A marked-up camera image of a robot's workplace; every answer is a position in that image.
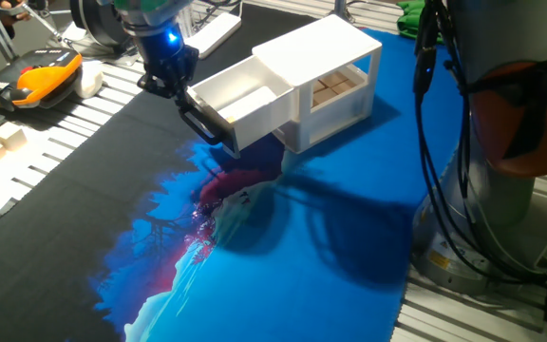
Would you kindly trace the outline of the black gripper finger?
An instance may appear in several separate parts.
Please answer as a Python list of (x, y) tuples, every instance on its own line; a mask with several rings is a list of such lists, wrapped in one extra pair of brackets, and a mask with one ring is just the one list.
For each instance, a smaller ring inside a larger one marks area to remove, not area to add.
[(195, 47), (191, 47), (188, 45), (185, 45), (182, 50), (182, 59), (180, 71), (181, 71), (181, 77), (180, 77), (180, 91), (179, 96), (182, 99), (186, 98), (186, 89), (188, 87), (188, 83), (193, 79), (194, 73), (197, 67), (199, 59), (199, 50)]
[(187, 99), (187, 83), (184, 80), (166, 83), (152, 74), (144, 74), (137, 81), (142, 90), (165, 99), (172, 99), (181, 114), (190, 112), (194, 107)]

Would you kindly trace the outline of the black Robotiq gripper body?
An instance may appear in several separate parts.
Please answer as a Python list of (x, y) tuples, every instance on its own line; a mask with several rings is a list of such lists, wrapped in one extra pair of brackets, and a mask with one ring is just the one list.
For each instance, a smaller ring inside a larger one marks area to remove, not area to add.
[(165, 86), (174, 86), (179, 81), (178, 58), (184, 43), (178, 30), (166, 28), (154, 35), (139, 36), (135, 43), (148, 82), (161, 81)]

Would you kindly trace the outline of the person's hand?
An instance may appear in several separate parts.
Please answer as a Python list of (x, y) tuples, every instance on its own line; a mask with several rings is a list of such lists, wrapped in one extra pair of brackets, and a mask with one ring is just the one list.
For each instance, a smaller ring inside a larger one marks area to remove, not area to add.
[(31, 15), (24, 8), (24, 1), (0, 1), (0, 21), (5, 27), (30, 18)]

